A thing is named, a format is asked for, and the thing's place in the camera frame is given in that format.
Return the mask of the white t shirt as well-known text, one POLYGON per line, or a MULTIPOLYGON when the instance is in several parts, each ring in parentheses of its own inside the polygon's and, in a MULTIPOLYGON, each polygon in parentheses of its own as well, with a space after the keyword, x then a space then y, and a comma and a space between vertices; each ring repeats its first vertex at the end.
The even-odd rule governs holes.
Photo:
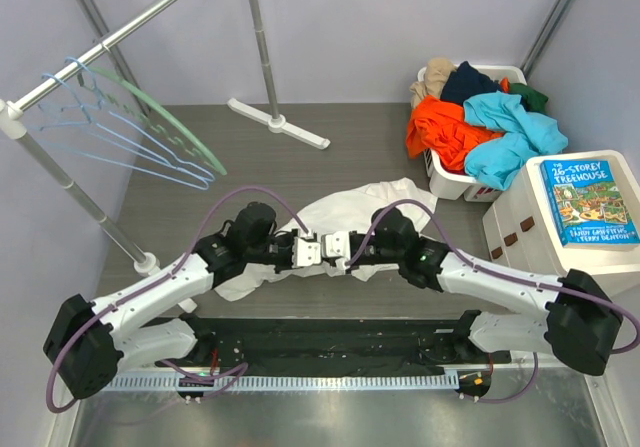
MULTIPOLYGON (((430 210, 434 210, 438 197, 417 187, 412 180, 401 178, 332 193, 302 208, 298 212, 298 216, 308 228, 319 234, 347 230, 365 233, 377 210, 401 199, 416 200, 429 207, 430 210)), ((233 302, 246 297, 267 282, 279 282, 290 276, 300 278, 319 275, 337 277, 340 274, 339 270, 328 264, 281 273, 277 273, 267 265, 249 264, 240 276, 222 283, 214 291, 223 299, 233 302)))

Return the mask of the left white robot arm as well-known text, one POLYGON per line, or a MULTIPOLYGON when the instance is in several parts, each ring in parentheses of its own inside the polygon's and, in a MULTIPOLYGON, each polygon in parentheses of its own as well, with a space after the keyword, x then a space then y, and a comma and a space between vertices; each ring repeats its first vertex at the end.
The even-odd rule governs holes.
POLYGON ((65 300, 43 346, 51 377, 75 399, 89 398, 132 363, 135 335, 155 338, 147 323, 171 307, 240 276, 250 263, 283 271, 321 262, 318 233, 278 232, 275 211, 252 202, 149 278, 92 301, 80 294, 65 300))

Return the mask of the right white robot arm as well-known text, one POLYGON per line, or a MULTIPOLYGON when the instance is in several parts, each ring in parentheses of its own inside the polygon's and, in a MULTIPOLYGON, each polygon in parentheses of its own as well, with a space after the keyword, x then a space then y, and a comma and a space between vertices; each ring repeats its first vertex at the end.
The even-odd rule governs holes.
POLYGON ((321 238, 321 255, 349 272, 361 265, 395 264, 409 284, 476 297, 506 315, 466 312, 451 347, 465 362, 497 351, 552 355, 583 374, 600 376, 614 351, 622 315, 588 273, 535 274, 474 259, 421 235, 398 208, 375 212, 366 233, 321 238))

